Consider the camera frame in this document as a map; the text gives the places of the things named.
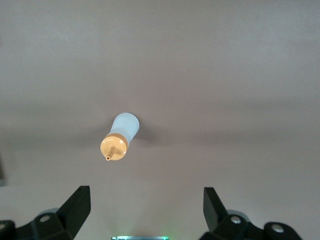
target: white plastic bottle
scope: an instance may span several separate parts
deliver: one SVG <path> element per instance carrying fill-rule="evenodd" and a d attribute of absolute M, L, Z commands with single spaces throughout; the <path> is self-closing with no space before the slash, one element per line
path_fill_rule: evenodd
<path fill-rule="evenodd" d="M 107 161 L 122 159 L 140 124 L 137 117 L 124 112 L 116 116 L 110 132 L 103 139 L 100 150 Z"/>

